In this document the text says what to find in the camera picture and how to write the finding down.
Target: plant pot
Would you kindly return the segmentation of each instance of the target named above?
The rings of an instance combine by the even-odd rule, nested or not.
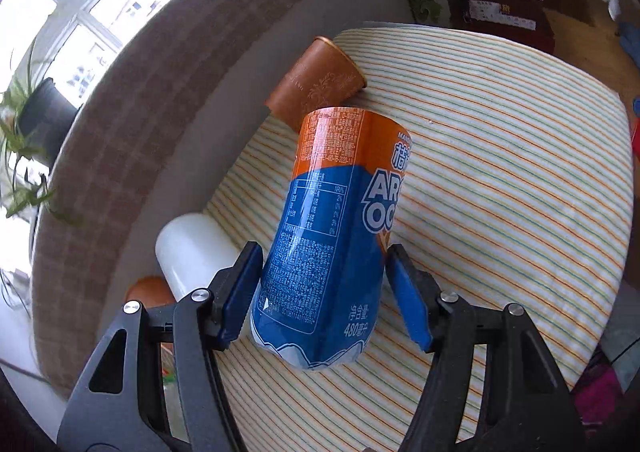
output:
[[[56,89],[52,78],[44,79],[33,91],[18,119],[18,127],[29,144],[41,147],[45,155],[34,159],[49,169],[74,123],[78,110]]]

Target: brown box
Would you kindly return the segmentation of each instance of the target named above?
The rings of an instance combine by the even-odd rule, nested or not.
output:
[[[468,27],[553,54],[556,40],[542,0],[466,0]]]

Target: green leaves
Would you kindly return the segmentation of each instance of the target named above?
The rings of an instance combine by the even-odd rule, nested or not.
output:
[[[39,66],[43,63],[33,60],[35,43],[36,40],[33,39],[28,51],[26,83],[20,82],[14,74],[0,101],[0,164],[4,167],[2,174],[6,176],[11,187],[10,193],[1,197],[1,200],[4,205],[8,204],[6,210],[8,218],[28,207],[42,205],[56,219],[72,225],[78,224],[80,222],[78,218],[52,205],[56,191],[49,189],[47,177],[44,174],[40,174],[38,183],[30,180],[28,169],[25,170],[24,176],[17,175],[18,164],[22,159],[32,160],[36,155],[46,154],[43,148],[30,145],[29,137],[23,136],[18,127],[24,105],[38,86],[33,79],[34,65]],[[13,170],[9,166],[11,153],[15,154]]]

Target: blue cloth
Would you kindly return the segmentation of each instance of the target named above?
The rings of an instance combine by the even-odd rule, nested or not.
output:
[[[640,28],[631,23],[620,23],[620,46],[640,68]]]

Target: round table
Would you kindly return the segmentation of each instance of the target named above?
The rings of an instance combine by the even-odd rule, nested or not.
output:
[[[412,134],[392,242],[471,304],[526,306],[572,387],[607,323],[630,234],[632,165],[618,95],[557,58],[482,34],[361,28],[335,42],[369,82],[346,105]],[[267,118],[208,204],[239,248],[255,240],[268,251],[296,143]],[[297,371],[250,337],[218,354],[242,436],[260,452],[396,450],[430,361],[386,284],[353,364]],[[476,346],[460,439],[474,432],[483,375]]]

